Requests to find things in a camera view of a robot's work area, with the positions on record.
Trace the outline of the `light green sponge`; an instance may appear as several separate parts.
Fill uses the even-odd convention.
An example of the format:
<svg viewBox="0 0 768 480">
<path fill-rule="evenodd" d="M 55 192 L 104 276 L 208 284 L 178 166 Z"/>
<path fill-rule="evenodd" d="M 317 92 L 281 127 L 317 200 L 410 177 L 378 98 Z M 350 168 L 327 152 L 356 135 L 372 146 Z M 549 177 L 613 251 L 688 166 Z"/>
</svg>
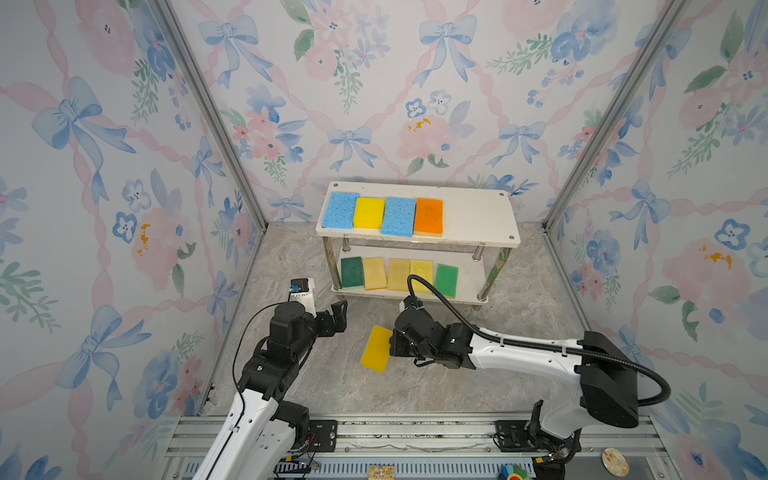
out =
<svg viewBox="0 0 768 480">
<path fill-rule="evenodd" d="M 459 268 L 439 264 L 435 275 L 435 288 L 446 298 L 455 299 L 458 287 Z"/>
</svg>

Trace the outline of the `orange sponge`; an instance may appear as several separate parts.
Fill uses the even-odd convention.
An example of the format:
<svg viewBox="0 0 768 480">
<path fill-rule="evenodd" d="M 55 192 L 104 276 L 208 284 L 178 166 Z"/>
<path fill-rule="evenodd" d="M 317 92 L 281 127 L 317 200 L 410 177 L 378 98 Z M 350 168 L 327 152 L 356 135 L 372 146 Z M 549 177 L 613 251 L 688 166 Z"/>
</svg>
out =
<svg viewBox="0 0 768 480">
<path fill-rule="evenodd" d="M 444 231 L 443 209 L 442 200 L 418 198 L 415 208 L 414 234 L 441 237 Z"/>
</svg>

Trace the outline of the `bright yellow porous sponge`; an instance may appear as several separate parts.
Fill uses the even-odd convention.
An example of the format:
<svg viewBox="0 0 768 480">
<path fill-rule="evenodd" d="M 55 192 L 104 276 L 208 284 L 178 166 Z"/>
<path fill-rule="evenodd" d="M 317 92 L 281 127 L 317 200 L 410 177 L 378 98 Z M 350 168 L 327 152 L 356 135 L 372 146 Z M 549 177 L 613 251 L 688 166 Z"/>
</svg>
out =
<svg viewBox="0 0 768 480">
<path fill-rule="evenodd" d="M 410 275 L 416 275 L 429 284 L 433 283 L 434 264 L 430 260 L 411 260 Z M 413 280 L 412 287 L 417 294 L 430 294 L 431 291 L 420 281 Z"/>
</svg>

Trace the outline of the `blue sponge front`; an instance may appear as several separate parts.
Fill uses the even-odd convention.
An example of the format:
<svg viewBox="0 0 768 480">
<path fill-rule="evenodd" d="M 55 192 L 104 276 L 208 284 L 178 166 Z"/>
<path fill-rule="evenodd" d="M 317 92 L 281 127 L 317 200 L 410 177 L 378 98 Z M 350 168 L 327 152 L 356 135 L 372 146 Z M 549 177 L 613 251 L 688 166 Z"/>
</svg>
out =
<svg viewBox="0 0 768 480">
<path fill-rule="evenodd" d="M 416 204 L 416 199 L 388 197 L 385 204 L 381 234 L 393 237 L 412 237 Z"/>
</svg>

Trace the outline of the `blue sponge back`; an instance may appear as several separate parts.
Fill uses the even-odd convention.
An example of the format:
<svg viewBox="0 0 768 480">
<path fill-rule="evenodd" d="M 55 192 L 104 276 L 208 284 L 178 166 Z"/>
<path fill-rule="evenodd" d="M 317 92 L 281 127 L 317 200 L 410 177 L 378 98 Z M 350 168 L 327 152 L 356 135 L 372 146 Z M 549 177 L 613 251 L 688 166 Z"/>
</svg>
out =
<svg viewBox="0 0 768 480">
<path fill-rule="evenodd" d="M 357 193 L 333 192 L 325 210 L 321 226 L 328 229 L 352 230 L 354 228 L 355 210 L 359 198 L 360 196 Z"/>
</svg>

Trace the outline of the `blue sponge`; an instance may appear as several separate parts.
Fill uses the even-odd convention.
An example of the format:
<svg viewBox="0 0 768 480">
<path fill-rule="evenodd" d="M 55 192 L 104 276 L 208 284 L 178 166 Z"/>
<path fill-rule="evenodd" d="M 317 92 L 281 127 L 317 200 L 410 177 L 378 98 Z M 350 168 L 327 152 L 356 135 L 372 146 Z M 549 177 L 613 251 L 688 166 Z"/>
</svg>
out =
<svg viewBox="0 0 768 480">
<path fill-rule="evenodd" d="M 416 199 L 388 197 L 385 204 L 381 234 L 393 237 L 412 237 L 416 204 Z"/>
<path fill-rule="evenodd" d="M 321 226 L 328 229 L 352 230 L 354 228 L 355 210 L 359 198 L 360 196 L 357 193 L 333 192 L 325 210 Z"/>
</svg>

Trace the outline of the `small yellow sponge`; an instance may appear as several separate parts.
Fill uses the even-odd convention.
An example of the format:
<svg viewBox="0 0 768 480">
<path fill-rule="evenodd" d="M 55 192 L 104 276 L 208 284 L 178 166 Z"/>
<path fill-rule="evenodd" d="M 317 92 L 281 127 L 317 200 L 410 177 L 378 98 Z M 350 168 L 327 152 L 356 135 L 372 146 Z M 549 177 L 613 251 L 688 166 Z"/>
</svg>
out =
<svg viewBox="0 0 768 480">
<path fill-rule="evenodd" d="M 353 217 L 353 227 L 355 229 L 380 230 L 385 208 L 386 200 L 384 198 L 358 198 Z"/>
</svg>

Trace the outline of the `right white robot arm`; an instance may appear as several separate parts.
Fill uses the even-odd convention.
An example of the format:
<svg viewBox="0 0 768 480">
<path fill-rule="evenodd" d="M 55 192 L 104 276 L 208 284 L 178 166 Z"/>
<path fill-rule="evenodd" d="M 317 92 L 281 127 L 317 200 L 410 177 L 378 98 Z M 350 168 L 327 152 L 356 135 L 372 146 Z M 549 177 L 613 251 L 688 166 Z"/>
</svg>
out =
<svg viewBox="0 0 768 480">
<path fill-rule="evenodd" d="M 500 335 L 462 322 L 443 326 L 422 306 L 403 304 L 394 324 L 390 353 L 418 367 L 509 370 L 572 386 L 562 400 L 539 400 L 529 420 L 500 427 L 502 451 L 547 451 L 563 460 L 580 448 L 591 425 L 633 429 L 639 424 L 636 372 L 602 335 L 580 340 L 542 340 Z"/>
</svg>

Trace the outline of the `dark green scouring sponge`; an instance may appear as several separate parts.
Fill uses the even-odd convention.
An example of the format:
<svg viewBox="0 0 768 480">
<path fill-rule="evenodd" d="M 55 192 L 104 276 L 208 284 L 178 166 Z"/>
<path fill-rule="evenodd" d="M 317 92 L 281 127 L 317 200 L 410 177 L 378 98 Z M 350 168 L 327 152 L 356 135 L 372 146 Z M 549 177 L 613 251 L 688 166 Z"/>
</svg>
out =
<svg viewBox="0 0 768 480">
<path fill-rule="evenodd" d="M 361 257 L 342 258 L 341 284 L 343 289 L 358 288 L 364 286 L 364 266 Z"/>
</svg>

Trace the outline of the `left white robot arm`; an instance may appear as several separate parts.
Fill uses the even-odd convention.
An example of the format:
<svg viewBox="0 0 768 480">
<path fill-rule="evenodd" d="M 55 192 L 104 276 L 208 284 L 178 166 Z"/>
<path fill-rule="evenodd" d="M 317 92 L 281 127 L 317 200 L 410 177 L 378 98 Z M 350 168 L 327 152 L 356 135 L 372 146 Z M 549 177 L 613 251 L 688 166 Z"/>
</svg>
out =
<svg viewBox="0 0 768 480">
<path fill-rule="evenodd" d="M 308 408 L 284 397 L 316 340 L 346 330 L 348 302 L 317 313 L 296 300 L 272 307 L 269 335 L 235 381 L 232 406 L 196 479 L 269 479 L 281 460 L 312 446 Z"/>
</svg>

